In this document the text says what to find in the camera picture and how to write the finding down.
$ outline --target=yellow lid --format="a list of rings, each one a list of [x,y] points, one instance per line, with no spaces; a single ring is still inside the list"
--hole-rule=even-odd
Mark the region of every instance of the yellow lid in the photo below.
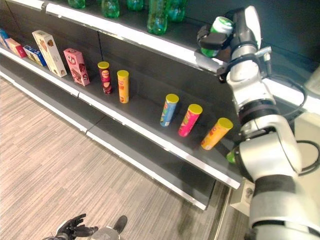
[[[226,117],[219,118],[218,123],[221,127],[226,128],[226,129],[232,129],[234,127],[234,124],[232,123],[232,121],[230,121]]]
[[[98,62],[98,68],[100,69],[107,69],[110,64],[107,61],[100,61]]]
[[[179,102],[179,97],[173,93],[169,93],[167,96],[165,96],[165,100],[168,103],[176,104],[177,102]]]
[[[188,107],[188,110],[192,112],[193,114],[201,114],[202,113],[202,107],[198,104],[190,104]]]
[[[116,74],[119,76],[119,77],[129,77],[129,72],[126,71],[126,70],[119,70],[116,72]]]

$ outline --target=blue canister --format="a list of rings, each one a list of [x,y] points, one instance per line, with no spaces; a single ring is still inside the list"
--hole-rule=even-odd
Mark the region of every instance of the blue canister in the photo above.
[[[161,126],[166,127],[170,124],[172,115],[174,114],[178,101],[179,97],[175,94],[170,93],[167,96],[165,96],[165,103],[160,119]]]

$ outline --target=snack box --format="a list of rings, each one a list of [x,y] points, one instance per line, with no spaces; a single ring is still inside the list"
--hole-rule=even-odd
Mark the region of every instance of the snack box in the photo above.
[[[24,48],[21,46],[20,43],[16,42],[12,38],[7,38],[5,42],[8,44],[11,51],[18,55],[20,58],[24,58],[27,56]]]
[[[8,46],[8,44],[7,44],[7,42],[6,42],[6,39],[8,39],[8,38],[9,38],[9,36],[8,36],[8,34],[6,33],[6,31],[0,28],[0,43],[1,43],[4,47],[6,47],[7,49],[9,49],[9,46]]]
[[[28,56],[29,59],[31,59],[32,61],[36,62],[37,64],[39,64],[40,66],[46,66],[46,61],[44,59],[44,57],[42,56],[41,52],[38,51],[37,49],[29,46],[29,45],[25,45],[23,47],[26,55]]]
[[[52,35],[41,30],[34,31],[32,35],[50,71],[59,77],[67,75],[67,71]]]
[[[80,51],[67,48],[63,51],[74,81],[86,86],[90,83],[84,57]]]

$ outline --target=shoe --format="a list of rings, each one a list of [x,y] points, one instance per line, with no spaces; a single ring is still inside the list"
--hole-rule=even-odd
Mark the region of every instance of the shoe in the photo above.
[[[128,221],[128,218],[125,215],[122,215],[116,221],[113,229],[116,230],[119,234],[122,233],[122,231],[125,229],[125,226],[127,225],[127,221]]]

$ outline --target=pringles can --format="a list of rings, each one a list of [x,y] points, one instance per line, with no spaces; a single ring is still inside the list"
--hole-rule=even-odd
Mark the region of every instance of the pringles can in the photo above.
[[[102,89],[105,94],[110,94],[112,91],[109,66],[110,64],[107,61],[101,61],[98,63]]]
[[[193,126],[195,125],[197,119],[199,118],[200,114],[202,113],[202,107],[198,104],[190,104],[184,119],[179,128],[179,135],[181,137],[186,137]]]
[[[170,93],[167,96],[165,96],[164,107],[160,119],[161,126],[166,127],[170,124],[171,118],[174,114],[178,101],[179,97],[175,94]]]
[[[221,117],[201,142],[205,150],[212,149],[232,129],[234,124],[228,118]]]
[[[129,72],[126,70],[119,70],[116,74],[118,76],[120,103],[126,104],[129,102]]]

